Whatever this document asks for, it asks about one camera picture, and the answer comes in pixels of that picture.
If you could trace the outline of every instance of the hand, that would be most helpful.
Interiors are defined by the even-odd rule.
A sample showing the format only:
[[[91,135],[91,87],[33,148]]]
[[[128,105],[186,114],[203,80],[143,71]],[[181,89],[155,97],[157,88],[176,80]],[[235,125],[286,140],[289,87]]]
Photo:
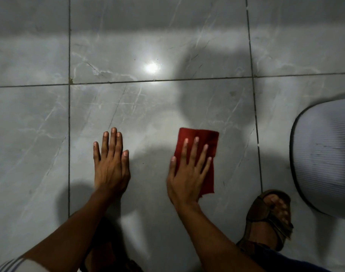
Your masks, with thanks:
[[[184,141],[181,152],[181,160],[179,170],[175,175],[176,157],[173,156],[170,162],[170,171],[167,176],[167,194],[174,204],[175,208],[197,203],[200,189],[204,178],[209,170],[212,158],[209,157],[203,168],[208,145],[204,145],[202,154],[195,166],[197,145],[199,137],[195,137],[194,144],[191,149],[189,163],[186,163],[186,154],[188,149],[188,139]]]
[[[108,132],[103,133],[101,154],[98,142],[93,143],[94,186],[106,190],[113,200],[126,190],[131,175],[129,151],[122,152],[122,134],[112,128],[109,144],[108,135]]]

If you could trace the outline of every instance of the gray marble tile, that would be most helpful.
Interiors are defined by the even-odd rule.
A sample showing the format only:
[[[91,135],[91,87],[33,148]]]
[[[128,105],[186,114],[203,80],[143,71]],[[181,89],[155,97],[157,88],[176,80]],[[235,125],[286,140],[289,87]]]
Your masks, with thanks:
[[[0,262],[68,217],[68,87],[0,88]]]
[[[248,0],[258,76],[345,72],[345,0]]]
[[[169,160],[180,127],[220,132],[215,194],[200,200],[206,215],[234,242],[260,193],[250,79],[193,80],[72,86],[70,208],[93,191],[93,141],[112,126],[130,150],[132,178],[111,210],[128,254],[146,271],[190,271],[199,265],[193,245],[166,192]]]
[[[289,164],[293,122],[306,107],[345,98],[345,75],[269,77],[255,80],[263,190],[281,189],[292,197],[292,240],[282,253],[345,271],[345,220],[311,210],[300,198]]]
[[[72,0],[74,83],[250,76],[245,0]]]
[[[0,86],[68,83],[68,0],[0,0]]]

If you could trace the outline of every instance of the floor tile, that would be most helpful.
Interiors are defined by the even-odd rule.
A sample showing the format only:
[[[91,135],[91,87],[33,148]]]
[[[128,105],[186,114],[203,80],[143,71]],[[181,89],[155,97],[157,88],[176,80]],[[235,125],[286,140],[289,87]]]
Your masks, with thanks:
[[[263,190],[292,198],[292,240],[283,254],[345,271],[345,220],[311,210],[299,197],[289,164],[289,140],[297,115],[312,104],[345,98],[345,75],[269,77],[255,80]]]
[[[72,0],[74,83],[251,75],[245,0]]]
[[[0,0],[0,86],[68,83],[68,0]]]
[[[0,88],[0,262],[68,217],[68,87]]]
[[[220,132],[215,194],[203,196],[200,205],[230,239],[242,237],[261,191],[250,79],[71,88],[71,212],[93,191],[93,141],[101,143],[102,133],[117,127],[130,150],[132,178],[111,212],[129,256],[146,271],[190,271],[199,259],[167,197],[166,175],[179,128],[212,129]]]
[[[345,72],[345,0],[248,0],[258,76]]]

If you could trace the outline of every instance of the sandal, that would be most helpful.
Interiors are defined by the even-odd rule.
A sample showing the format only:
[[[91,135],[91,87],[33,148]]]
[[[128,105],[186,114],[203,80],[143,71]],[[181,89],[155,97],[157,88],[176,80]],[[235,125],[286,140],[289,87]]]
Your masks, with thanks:
[[[246,252],[248,255],[254,255],[254,246],[256,242],[249,241],[251,233],[251,227],[253,222],[268,222],[277,235],[277,246],[275,251],[281,251],[286,238],[290,239],[292,234],[293,225],[291,222],[288,224],[283,223],[270,209],[269,206],[263,201],[268,195],[277,195],[288,206],[288,213],[290,213],[291,198],[285,192],[280,190],[267,190],[261,193],[253,202],[251,208],[248,211],[246,218],[246,225],[243,238],[237,243],[237,246],[241,251]]]
[[[103,217],[97,226],[96,232],[93,235],[90,246],[84,255],[84,258],[80,264],[81,272],[88,272],[85,266],[85,259],[87,258],[90,251],[99,245],[111,242],[112,250],[116,256],[116,260],[112,265],[102,269],[102,271],[118,271],[118,272],[143,272],[141,267],[138,266],[133,260],[130,260],[123,249],[123,245],[118,240],[118,233],[116,232],[112,223]]]

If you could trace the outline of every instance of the brown sandal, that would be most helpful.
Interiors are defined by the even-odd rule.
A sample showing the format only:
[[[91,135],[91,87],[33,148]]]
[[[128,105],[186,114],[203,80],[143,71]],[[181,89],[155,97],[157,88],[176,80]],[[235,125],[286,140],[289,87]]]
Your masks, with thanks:
[[[288,212],[290,212],[290,202],[291,198],[285,192],[280,190],[267,190],[266,192],[261,193],[253,202],[251,208],[248,211],[246,218],[246,225],[243,238],[237,243],[237,246],[248,255],[254,254],[254,245],[255,242],[249,241],[249,235],[251,233],[251,226],[253,222],[268,222],[277,235],[277,246],[275,250],[281,251],[286,238],[290,239],[292,234],[293,225],[290,222],[288,225],[283,223],[272,210],[266,205],[263,199],[268,195],[277,195],[284,203],[288,206]]]

